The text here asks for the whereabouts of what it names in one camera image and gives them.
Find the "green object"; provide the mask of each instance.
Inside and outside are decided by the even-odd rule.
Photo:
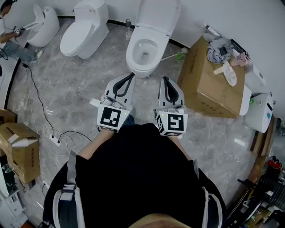
[[[178,54],[178,55],[176,56],[176,59],[177,59],[177,60],[181,60],[181,59],[184,59],[184,57],[185,57],[185,54],[182,53],[182,54]]]

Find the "red object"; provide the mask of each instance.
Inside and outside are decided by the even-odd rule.
[[[272,168],[278,169],[280,172],[282,171],[282,164],[279,162],[275,162],[275,161],[268,161],[268,165],[271,166]]]

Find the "black shirt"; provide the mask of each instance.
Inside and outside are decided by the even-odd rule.
[[[123,126],[89,160],[77,156],[76,171],[87,228],[127,228],[152,213],[201,227],[202,186],[220,199],[224,209],[215,185],[201,171],[199,180],[192,161],[153,124]],[[66,172],[63,167],[51,184],[44,220],[52,220],[46,201],[66,183]]]

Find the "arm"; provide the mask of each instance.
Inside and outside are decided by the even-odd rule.
[[[114,135],[114,132],[109,130],[102,130],[99,135],[96,136],[96,138],[89,143],[86,147],[83,148],[82,151],[79,152],[79,156],[90,159],[93,155],[93,153],[101,146],[105,141],[112,138]]]
[[[174,144],[183,152],[183,154],[185,155],[185,157],[190,161],[192,160],[189,155],[186,153],[186,151],[184,150],[183,146],[180,144],[179,140],[177,137],[173,137],[173,136],[168,136],[168,138],[174,142]]]
[[[3,33],[0,35],[0,43],[5,43],[8,40],[12,39],[13,37],[17,37],[17,33],[11,32],[11,33]]]

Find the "white toilet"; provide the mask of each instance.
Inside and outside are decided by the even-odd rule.
[[[75,22],[61,39],[61,52],[65,56],[89,58],[109,33],[107,5],[104,0],[85,0],[75,8]]]
[[[38,4],[34,4],[34,13],[35,21],[24,27],[26,30],[30,30],[27,42],[32,46],[43,48],[52,41],[59,31],[57,14],[52,7],[46,6],[41,9]]]
[[[180,0],[141,0],[126,62],[138,78],[148,77],[162,59],[180,13]]]

